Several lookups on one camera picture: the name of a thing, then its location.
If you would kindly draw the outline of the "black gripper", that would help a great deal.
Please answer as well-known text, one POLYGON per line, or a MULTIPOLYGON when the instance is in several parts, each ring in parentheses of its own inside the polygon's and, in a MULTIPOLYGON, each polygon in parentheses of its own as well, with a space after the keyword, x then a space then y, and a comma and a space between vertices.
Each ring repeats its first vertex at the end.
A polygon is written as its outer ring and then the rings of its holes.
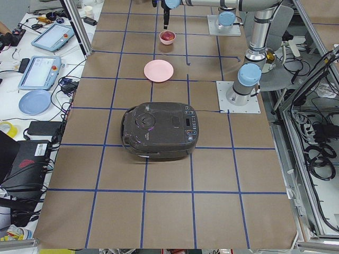
POLYGON ((168 29, 168 24, 170 20, 170 8, 165 8, 163 10, 163 15, 164 15, 164 29, 168 29))

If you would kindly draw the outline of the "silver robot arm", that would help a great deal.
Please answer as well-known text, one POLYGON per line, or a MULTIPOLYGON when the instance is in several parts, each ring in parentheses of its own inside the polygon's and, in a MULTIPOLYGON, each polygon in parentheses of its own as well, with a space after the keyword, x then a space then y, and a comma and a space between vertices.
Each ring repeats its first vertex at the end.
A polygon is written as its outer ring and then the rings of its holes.
POLYGON ((237 79, 226 92, 227 100, 236 106, 248 103, 253 88, 258 84, 266 53, 266 41, 271 22, 281 1, 161 1, 164 10, 164 28, 168 27, 170 10, 180 5, 219 7, 220 10, 236 9, 254 13, 251 40, 245 51, 245 62, 237 79))
POLYGON ((219 13, 216 21, 218 30, 230 28, 234 24, 237 24, 235 8, 222 6, 218 8, 218 11, 219 13))

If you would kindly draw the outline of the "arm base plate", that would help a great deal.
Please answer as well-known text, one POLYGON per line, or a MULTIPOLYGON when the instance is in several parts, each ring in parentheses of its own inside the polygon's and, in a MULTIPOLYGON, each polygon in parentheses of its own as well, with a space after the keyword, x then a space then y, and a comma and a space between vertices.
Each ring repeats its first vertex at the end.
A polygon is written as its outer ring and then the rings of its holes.
POLYGON ((219 25, 217 15, 208 15, 208 28, 210 35, 217 36, 228 36, 228 37, 239 37, 241 36, 240 27, 238 24, 233 24, 230 26, 219 25))
POLYGON ((233 81, 216 81, 219 110, 222 113, 260 114, 255 89, 250 95, 239 95, 233 90, 233 81))

